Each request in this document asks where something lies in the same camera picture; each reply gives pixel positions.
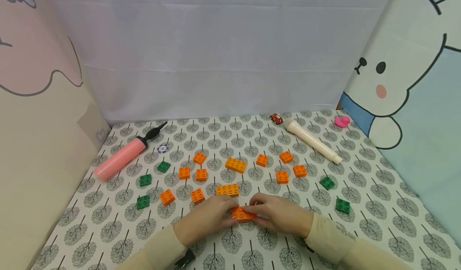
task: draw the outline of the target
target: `white toy microphone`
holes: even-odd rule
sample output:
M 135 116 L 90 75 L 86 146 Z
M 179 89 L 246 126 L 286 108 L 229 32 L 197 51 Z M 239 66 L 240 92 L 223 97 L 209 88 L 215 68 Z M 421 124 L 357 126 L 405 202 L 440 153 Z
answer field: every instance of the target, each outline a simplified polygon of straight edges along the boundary
M 301 139 L 304 142 L 308 143 L 312 148 L 320 152 L 322 155 L 325 156 L 328 160 L 333 161 L 335 164 L 339 164 L 343 159 L 339 157 L 333 150 L 328 148 L 324 143 L 322 143 L 319 139 L 312 136 L 307 130 L 304 130 L 298 122 L 294 121 L 291 118 L 285 119 L 282 123 L 285 129 Z

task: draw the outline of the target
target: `beige sleeve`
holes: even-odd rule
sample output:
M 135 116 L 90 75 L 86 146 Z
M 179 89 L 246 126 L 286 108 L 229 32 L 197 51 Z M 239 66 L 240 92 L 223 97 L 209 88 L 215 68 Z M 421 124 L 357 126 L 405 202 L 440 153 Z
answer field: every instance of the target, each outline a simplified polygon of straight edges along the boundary
M 179 242 L 173 226 L 169 225 L 149 239 L 136 254 L 128 258 L 118 270 L 163 270 L 176 262 L 186 248 Z
M 314 214 L 306 244 L 318 255 L 348 270 L 411 270 L 402 260 Z

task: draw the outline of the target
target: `pink cheek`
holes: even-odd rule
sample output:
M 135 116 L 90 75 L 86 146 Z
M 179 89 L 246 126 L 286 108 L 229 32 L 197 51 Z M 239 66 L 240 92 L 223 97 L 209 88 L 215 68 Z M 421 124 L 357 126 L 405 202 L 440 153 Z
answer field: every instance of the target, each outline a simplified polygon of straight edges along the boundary
M 387 90 L 383 85 L 376 86 L 376 96 L 379 98 L 386 98 Z

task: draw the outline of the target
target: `hand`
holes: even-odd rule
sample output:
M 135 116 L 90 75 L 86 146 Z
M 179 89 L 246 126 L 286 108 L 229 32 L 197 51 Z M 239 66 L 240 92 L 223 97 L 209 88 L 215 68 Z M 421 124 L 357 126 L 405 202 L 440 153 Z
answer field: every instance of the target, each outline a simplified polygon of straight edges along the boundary
M 185 247 L 210 234 L 238 224 L 230 215 L 225 218 L 227 210 L 238 207 L 228 195 L 219 195 L 206 199 L 181 220 L 173 224 L 173 230 Z
M 257 193 L 250 199 L 250 206 L 242 206 L 246 212 L 264 215 L 253 219 L 261 227 L 274 232 L 284 232 L 306 239 L 309 236 L 313 213 L 279 196 Z

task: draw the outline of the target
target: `green lego brick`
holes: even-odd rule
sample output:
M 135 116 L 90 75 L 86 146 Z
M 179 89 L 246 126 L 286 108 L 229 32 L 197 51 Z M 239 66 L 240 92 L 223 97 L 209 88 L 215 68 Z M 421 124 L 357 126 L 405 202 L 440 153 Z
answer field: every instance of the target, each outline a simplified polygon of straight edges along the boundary
M 320 184 L 327 190 L 330 190 L 335 186 L 335 183 L 330 179 L 330 177 L 324 177 L 322 180 L 320 180 Z
M 351 204 L 348 201 L 336 198 L 336 210 L 342 213 L 349 214 L 351 212 Z
M 144 209 L 145 207 L 149 207 L 149 204 L 150 204 L 150 196 L 149 195 L 146 195 L 146 196 L 141 196 L 141 197 L 138 197 L 137 201 L 136 201 L 136 209 Z
M 168 169 L 170 168 L 171 164 L 165 161 L 160 162 L 160 164 L 157 167 L 157 170 L 163 173 L 166 173 Z
M 142 175 L 139 178 L 139 186 L 141 186 L 141 187 L 150 185 L 151 183 L 152 183 L 152 175 L 151 174 Z

